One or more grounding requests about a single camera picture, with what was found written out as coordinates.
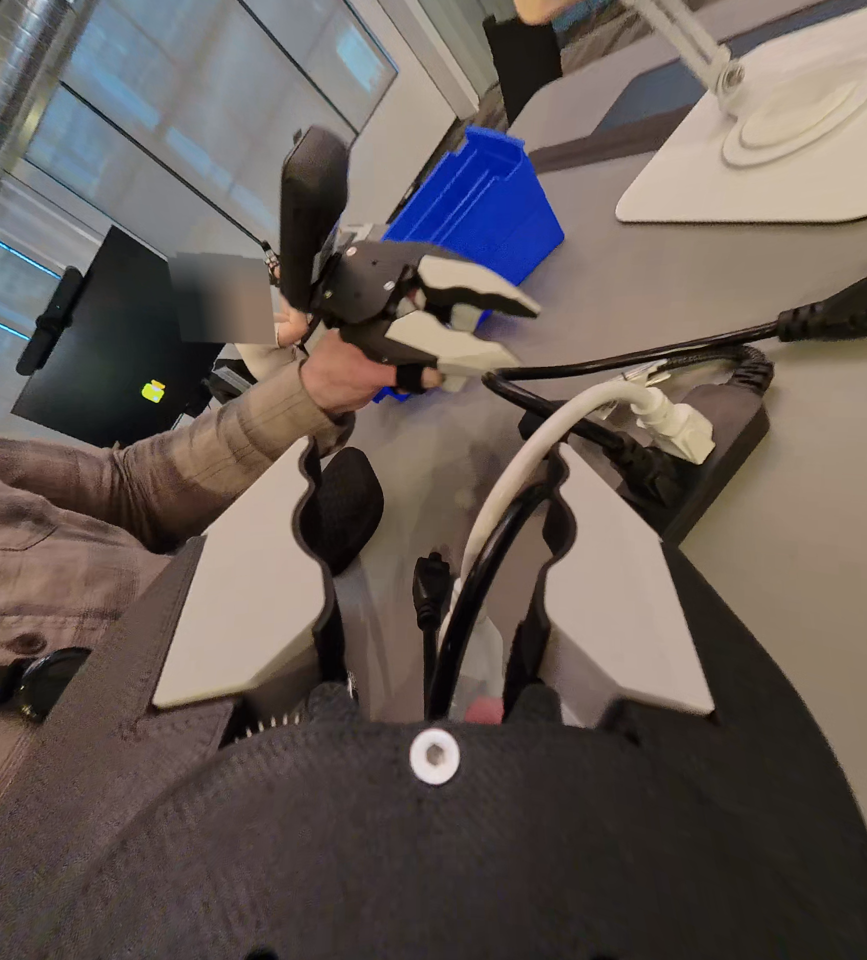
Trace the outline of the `black sunglasses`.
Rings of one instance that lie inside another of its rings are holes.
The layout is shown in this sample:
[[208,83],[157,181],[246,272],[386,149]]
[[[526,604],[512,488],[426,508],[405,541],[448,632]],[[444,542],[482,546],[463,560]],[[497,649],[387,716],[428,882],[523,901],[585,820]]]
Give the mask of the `black sunglasses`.
[[74,646],[0,665],[0,710],[31,723],[44,722],[91,653]]

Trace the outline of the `black cable ribbed plug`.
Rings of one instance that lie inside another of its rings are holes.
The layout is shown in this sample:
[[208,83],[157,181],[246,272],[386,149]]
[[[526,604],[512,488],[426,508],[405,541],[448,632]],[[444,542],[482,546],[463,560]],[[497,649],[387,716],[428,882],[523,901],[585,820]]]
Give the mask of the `black cable ribbed plug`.
[[[776,319],[741,330],[720,333],[691,341],[656,346],[617,356],[559,366],[529,367],[525,372],[503,369],[483,377],[484,386],[492,394],[512,403],[531,415],[540,425],[554,414],[563,401],[551,401],[518,386],[520,381],[579,378],[626,368],[647,366],[649,372],[665,359],[690,354],[707,347],[748,344],[776,339],[783,343],[846,342],[867,338],[867,277],[854,282],[826,298],[794,307],[780,313]],[[591,414],[584,416],[575,427],[586,426],[594,432],[594,440],[610,450],[619,446],[613,434],[601,434],[608,426],[596,424]]]

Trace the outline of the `person's left hand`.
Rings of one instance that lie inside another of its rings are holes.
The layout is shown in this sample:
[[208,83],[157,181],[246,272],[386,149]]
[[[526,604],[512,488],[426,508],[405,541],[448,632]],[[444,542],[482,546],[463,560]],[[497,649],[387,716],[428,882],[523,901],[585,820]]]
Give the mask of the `person's left hand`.
[[[297,345],[308,333],[307,315],[286,300],[282,300],[275,321],[278,346]],[[374,362],[357,346],[345,342],[338,330],[329,328],[307,347],[300,378],[314,404],[331,416],[357,412],[381,390],[397,390],[400,383],[396,366]],[[415,367],[407,375],[407,380],[411,378],[408,385],[420,387],[420,392],[439,388],[444,381],[443,374],[431,367]]]

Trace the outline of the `white flat stand base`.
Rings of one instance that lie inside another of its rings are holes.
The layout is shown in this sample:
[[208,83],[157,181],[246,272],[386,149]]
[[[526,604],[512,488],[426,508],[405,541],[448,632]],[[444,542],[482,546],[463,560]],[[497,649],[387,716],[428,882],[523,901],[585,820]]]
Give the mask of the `white flat stand base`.
[[627,2],[704,93],[619,199],[625,224],[867,218],[867,6],[744,55],[682,2]]

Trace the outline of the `person's torso brown shirt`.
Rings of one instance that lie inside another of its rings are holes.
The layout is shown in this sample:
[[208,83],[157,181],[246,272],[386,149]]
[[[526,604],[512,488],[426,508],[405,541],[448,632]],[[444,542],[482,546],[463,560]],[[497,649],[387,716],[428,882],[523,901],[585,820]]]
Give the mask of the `person's torso brown shirt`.
[[0,666],[101,644],[176,538],[122,501],[98,454],[0,438]]

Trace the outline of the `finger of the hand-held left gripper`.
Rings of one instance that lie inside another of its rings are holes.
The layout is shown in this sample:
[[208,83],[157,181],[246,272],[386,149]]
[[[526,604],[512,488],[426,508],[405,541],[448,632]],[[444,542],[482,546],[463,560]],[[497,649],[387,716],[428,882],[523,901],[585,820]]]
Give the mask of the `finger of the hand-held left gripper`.
[[402,316],[422,312],[448,330],[473,333],[484,315],[498,311],[535,319],[540,304],[493,270],[474,262],[423,254],[406,282]]
[[436,361],[433,366],[443,377],[440,387],[448,393],[464,390],[469,380],[480,381],[485,374],[521,366],[501,343],[451,329],[425,311],[394,319],[388,328],[388,339],[432,356]]

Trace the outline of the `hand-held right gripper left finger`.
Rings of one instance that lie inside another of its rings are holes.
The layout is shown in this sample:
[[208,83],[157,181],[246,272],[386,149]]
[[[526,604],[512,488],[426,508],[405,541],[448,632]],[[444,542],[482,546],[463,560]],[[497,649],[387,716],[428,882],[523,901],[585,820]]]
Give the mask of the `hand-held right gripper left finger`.
[[320,532],[320,455],[297,440],[202,536],[152,694],[158,710],[241,698],[289,712],[344,682],[344,622]]

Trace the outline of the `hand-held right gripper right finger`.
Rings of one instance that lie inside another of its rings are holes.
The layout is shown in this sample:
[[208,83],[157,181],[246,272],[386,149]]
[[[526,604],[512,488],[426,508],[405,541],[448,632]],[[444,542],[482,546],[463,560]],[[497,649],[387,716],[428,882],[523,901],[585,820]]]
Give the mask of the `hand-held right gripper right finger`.
[[575,727],[623,701],[714,714],[662,539],[570,446],[547,466],[551,556],[512,644],[512,697],[541,682]]

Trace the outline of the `black webcam bar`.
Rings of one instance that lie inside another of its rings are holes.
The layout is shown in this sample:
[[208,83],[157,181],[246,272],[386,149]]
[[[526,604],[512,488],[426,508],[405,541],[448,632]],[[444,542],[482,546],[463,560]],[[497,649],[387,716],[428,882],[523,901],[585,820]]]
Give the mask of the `black webcam bar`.
[[49,360],[60,337],[73,321],[73,313],[84,285],[84,274],[70,266],[63,272],[16,364],[16,374],[29,378]]

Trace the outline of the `black power strip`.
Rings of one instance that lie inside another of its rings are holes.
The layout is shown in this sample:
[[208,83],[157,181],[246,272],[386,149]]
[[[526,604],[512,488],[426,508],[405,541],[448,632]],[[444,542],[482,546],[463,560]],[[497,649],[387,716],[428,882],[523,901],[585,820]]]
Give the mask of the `black power strip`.
[[613,449],[594,439],[586,426],[571,436],[599,449],[619,478],[617,494],[652,530],[679,546],[767,436],[770,422],[759,393],[731,383],[691,389],[690,405],[713,426],[714,449],[701,464],[687,462],[656,446],[645,446],[629,434],[608,427],[599,430],[619,440]]

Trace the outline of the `black wall monitor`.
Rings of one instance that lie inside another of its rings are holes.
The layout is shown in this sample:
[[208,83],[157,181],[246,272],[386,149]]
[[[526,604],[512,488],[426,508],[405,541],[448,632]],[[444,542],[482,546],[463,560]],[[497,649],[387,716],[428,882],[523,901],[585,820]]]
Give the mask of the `black wall monitor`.
[[167,260],[113,225],[80,272],[71,325],[24,377],[12,414],[98,448],[198,416],[223,346],[182,339]]

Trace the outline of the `person's left forearm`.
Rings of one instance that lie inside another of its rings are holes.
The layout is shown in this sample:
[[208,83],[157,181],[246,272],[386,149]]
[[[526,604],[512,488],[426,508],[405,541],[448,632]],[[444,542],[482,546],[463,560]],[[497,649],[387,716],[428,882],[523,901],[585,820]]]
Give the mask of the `person's left forearm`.
[[293,362],[191,424],[111,454],[115,523],[152,551],[203,533],[296,442],[321,455],[341,447],[355,425],[350,401],[315,400]]

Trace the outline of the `blue storage bin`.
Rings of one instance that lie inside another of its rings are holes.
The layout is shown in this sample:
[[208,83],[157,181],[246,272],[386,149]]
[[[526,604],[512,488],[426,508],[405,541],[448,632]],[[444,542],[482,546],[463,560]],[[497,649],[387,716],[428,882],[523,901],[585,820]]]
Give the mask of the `blue storage bin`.
[[383,239],[438,246],[518,286],[562,245],[564,231],[523,141],[471,126]]

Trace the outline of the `black mesh office chair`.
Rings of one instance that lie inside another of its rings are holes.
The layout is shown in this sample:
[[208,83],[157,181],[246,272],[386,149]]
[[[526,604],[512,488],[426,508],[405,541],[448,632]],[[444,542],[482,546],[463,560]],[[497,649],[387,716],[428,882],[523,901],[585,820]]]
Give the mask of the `black mesh office chair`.
[[344,448],[322,468],[317,505],[316,552],[336,578],[367,546],[384,513],[383,489],[362,450]]

